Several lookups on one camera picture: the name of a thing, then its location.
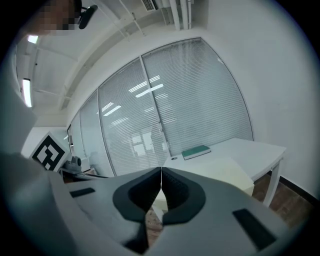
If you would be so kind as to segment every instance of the air vent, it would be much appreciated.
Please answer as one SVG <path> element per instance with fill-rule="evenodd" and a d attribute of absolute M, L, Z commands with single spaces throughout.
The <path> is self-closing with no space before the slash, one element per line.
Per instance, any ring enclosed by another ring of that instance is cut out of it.
<path fill-rule="evenodd" d="M 141 0 L 147 12 L 152 12 L 158 9 L 157 4 L 153 0 Z"/>

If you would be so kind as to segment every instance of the white wall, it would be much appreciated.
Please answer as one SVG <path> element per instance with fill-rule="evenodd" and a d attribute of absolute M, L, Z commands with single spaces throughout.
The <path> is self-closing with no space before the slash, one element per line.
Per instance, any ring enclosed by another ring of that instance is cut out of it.
<path fill-rule="evenodd" d="M 67 130 L 65 127 L 33 127 L 24 142 L 21 154 L 24 157 L 29 158 L 37 144 L 42 140 L 47 132 L 51 132 L 52 135 L 65 147 L 65 149 L 70 152 L 68 139 L 64 139 L 67 136 Z"/>
<path fill-rule="evenodd" d="M 129 61 L 165 44 L 202 37 L 237 82 L 254 139 L 287 147 L 283 176 L 319 198 L 319 67 L 303 34 L 278 8 L 260 1 L 209 0 L 201 6 L 195 15 L 207 15 L 207 29 L 193 24 L 191 30 L 175 31 L 155 24 L 145 29 L 146 37 L 136 33 L 106 52 L 75 91 L 67 124 L 89 95 Z"/>
<path fill-rule="evenodd" d="M 66 114 L 39 115 L 34 124 L 35 127 L 63 127 L 66 125 Z"/>

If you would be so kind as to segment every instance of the green book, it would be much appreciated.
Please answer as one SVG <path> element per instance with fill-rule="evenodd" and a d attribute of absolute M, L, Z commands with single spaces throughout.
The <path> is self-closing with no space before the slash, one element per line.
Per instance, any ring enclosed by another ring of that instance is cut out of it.
<path fill-rule="evenodd" d="M 188 150 L 182 151 L 181 153 L 182 153 L 184 160 L 188 160 L 191 158 L 195 158 L 195 157 L 204 155 L 209 152 L 211 152 L 210 147 L 207 147 L 205 145 L 201 145 L 201 146 L 196 146 L 196 147 L 190 148 Z"/>

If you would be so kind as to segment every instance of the black rubber pad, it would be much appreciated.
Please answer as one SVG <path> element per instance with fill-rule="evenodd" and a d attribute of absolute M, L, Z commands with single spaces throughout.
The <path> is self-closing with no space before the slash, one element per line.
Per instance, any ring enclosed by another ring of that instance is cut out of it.
<path fill-rule="evenodd" d="M 168 212 L 162 217 L 164 226 L 192 220 L 205 205 L 206 194 L 198 183 L 166 167 L 162 168 L 161 188 L 168 206 Z"/>
<path fill-rule="evenodd" d="M 271 245 L 276 238 L 247 209 L 232 213 L 258 250 Z"/>
<path fill-rule="evenodd" d="M 84 195 L 87 195 L 87 194 L 90 194 L 93 192 L 95 192 L 95 190 L 91 187 L 88 187 L 88 188 L 72 191 L 72 192 L 70 192 L 70 195 L 73 198 L 77 198 L 77 197 L 81 197 L 81 196 L 84 196 Z"/>
<path fill-rule="evenodd" d="M 113 204 L 129 221 L 144 223 L 145 216 L 161 189 L 161 167 L 118 187 Z"/>

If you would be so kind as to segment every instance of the gray device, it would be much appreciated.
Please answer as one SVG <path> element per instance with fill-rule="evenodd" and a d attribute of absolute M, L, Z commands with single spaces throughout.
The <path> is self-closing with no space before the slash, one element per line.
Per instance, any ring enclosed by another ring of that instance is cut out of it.
<path fill-rule="evenodd" d="M 80 174 L 82 172 L 80 157 L 73 156 L 71 161 L 65 161 L 59 170 L 70 174 Z"/>
<path fill-rule="evenodd" d="M 14 220 L 48 255 L 247 256 L 280 252 L 288 241 L 287 226 L 270 209 L 194 173 L 157 167 L 64 184 L 58 173 L 23 157 L 1 162 L 11 170 L 0 182 Z M 160 188 L 169 211 L 149 248 L 145 215 Z"/>

